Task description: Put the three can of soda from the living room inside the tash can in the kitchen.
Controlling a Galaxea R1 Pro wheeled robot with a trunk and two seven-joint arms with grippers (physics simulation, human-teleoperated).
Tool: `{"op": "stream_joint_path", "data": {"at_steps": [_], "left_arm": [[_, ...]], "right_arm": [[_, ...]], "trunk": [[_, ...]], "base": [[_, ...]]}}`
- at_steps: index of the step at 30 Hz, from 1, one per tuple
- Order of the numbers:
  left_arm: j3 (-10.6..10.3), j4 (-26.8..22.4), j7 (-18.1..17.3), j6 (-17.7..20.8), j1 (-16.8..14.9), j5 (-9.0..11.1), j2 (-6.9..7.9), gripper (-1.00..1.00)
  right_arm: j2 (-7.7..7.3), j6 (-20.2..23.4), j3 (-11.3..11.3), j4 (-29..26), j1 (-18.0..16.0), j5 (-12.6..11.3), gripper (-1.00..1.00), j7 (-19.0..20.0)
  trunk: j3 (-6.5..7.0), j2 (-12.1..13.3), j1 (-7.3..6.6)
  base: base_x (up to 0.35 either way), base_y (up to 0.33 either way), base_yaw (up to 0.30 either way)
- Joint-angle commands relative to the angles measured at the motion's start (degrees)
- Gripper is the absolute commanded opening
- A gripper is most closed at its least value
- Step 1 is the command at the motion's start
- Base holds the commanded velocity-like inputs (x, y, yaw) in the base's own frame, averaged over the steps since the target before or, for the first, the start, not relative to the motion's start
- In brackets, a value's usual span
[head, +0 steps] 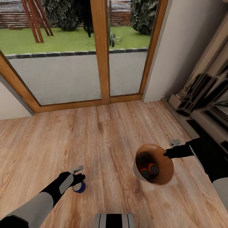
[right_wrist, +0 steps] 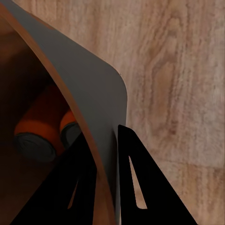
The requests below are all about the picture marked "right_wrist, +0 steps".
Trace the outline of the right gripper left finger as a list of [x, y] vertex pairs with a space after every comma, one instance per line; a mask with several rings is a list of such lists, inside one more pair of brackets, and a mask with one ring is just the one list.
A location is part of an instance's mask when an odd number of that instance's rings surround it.
[[80, 133], [10, 225], [92, 225], [96, 177], [96, 163]]

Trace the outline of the can of soda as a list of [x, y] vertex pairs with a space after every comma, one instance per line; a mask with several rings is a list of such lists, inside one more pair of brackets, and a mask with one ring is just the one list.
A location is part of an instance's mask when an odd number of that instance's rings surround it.
[[60, 143], [67, 151], [82, 132], [81, 127], [69, 108], [60, 123]]
[[69, 108], [56, 83], [50, 82], [16, 124], [14, 147], [32, 160], [53, 160], [64, 150], [60, 123]]

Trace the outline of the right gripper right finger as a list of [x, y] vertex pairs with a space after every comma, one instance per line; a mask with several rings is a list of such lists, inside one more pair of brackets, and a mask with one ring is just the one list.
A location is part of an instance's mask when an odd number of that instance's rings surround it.
[[[198, 225], [136, 133], [118, 125], [121, 225]], [[137, 207], [131, 158], [147, 209]]]

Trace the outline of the trash can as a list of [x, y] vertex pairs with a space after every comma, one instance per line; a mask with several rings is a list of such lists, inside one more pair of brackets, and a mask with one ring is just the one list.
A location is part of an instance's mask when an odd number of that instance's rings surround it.
[[66, 153], [39, 162], [13, 145], [16, 124], [52, 81], [97, 166], [92, 225], [121, 225], [118, 125], [127, 121], [125, 83], [111, 65], [11, 0], [0, 0], [0, 225], [11, 224]]

